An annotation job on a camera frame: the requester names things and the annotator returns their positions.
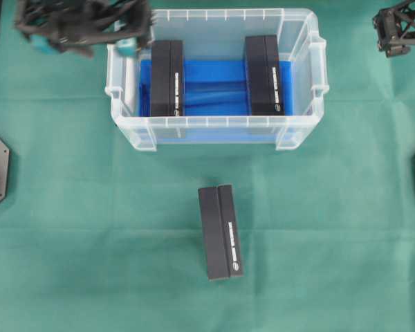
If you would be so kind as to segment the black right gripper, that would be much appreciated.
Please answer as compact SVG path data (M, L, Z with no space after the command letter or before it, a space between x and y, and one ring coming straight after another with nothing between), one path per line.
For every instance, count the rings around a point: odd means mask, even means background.
M383 8L372 19L377 47L386 57L406 55L415 46L415 1Z

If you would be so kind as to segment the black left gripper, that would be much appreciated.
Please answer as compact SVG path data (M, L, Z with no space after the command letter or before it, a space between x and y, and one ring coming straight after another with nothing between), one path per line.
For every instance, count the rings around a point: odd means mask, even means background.
M149 47L152 9L148 1L17 1L15 28L35 49L93 56L93 46L132 39Z

